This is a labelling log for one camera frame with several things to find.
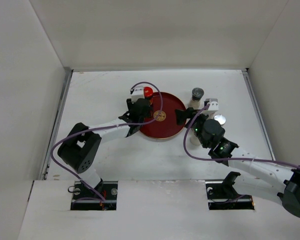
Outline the red lid sauce jar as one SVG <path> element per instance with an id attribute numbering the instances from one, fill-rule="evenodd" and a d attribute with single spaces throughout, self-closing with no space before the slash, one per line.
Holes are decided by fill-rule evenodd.
<path id="1" fill-rule="evenodd" d="M 149 101 L 150 105 L 152 105 L 153 104 L 153 96 L 154 96 L 153 89 L 149 86 L 145 86 L 143 88 L 143 95 L 144 95 L 144 98 Z"/>

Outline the grey lid white shaker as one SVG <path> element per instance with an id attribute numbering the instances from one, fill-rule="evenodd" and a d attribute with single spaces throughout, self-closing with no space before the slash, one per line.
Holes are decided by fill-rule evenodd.
<path id="1" fill-rule="evenodd" d="M 195 87 L 191 91 L 191 99 L 188 103 L 189 108 L 193 108 L 195 110 L 200 108 L 201 105 L 201 99 L 204 96 L 205 92 L 200 87 Z"/>

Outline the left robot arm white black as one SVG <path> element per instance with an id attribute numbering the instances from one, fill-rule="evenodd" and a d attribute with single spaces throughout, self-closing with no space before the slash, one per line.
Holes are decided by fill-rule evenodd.
<path id="1" fill-rule="evenodd" d="M 150 101 L 144 98 L 136 102 L 128 99 L 127 107 L 123 115 L 95 128 L 77 123 L 57 150 L 57 155 L 87 184 L 85 193 L 90 199 L 102 195 L 103 181 L 92 167 L 100 144 L 137 133 L 153 110 Z"/>

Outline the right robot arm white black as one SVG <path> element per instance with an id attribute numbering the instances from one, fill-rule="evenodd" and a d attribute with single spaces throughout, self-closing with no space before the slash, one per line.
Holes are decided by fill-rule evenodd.
<path id="1" fill-rule="evenodd" d="M 251 195 L 281 205 L 300 218 L 300 165 L 260 159 L 224 137 L 225 129 L 204 114 L 204 109 L 175 110 L 176 123 L 192 130 L 200 145 L 208 149 L 208 161 L 233 168 L 222 182 L 228 198 Z"/>

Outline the red round tray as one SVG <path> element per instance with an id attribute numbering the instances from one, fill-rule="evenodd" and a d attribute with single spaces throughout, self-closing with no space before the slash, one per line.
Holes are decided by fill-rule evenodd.
<path id="1" fill-rule="evenodd" d="M 150 124 L 143 125 L 140 132 L 145 136 L 153 139 L 168 139 L 177 135 L 185 126 L 185 121 L 181 125 L 177 124 L 175 110 L 185 111 L 184 103 L 175 95 L 167 92 L 161 92 L 163 107 L 161 107 L 161 99 L 158 92 L 155 92 L 152 97 L 153 112 L 152 117 L 147 118 L 149 122 L 153 118 L 156 120 Z"/>

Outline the black cap white bottle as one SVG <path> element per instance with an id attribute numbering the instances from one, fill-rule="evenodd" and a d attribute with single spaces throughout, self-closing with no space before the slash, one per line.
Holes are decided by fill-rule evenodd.
<path id="1" fill-rule="evenodd" d="M 201 145 L 200 140 L 198 139 L 198 137 L 194 133 L 192 133 L 191 136 L 190 136 L 190 142 L 194 146 L 200 146 Z"/>

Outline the silver lid blue label bottle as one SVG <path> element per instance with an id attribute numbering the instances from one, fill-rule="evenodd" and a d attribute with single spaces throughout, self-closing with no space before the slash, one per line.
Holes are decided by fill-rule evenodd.
<path id="1" fill-rule="evenodd" d="M 215 114 L 213 119 L 216 120 L 221 126 L 223 126 L 227 121 L 226 117 L 222 114 Z"/>

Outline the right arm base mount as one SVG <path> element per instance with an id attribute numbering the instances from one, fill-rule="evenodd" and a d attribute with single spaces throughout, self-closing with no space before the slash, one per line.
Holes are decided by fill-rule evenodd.
<path id="1" fill-rule="evenodd" d="M 208 180 L 205 182 L 209 210 L 255 209 L 252 196 L 238 194 L 234 189 L 235 180 L 240 175 L 238 172 L 231 171 L 225 179 Z"/>

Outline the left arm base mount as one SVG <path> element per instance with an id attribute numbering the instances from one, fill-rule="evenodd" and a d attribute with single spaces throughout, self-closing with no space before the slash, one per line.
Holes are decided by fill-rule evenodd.
<path id="1" fill-rule="evenodd" d="M 97 187 L 98 194 L 87 188 L 80 181 L 69 186 L 71 211 L 115 211 L 117 209 L 119 183 L 103 181 Z"/>

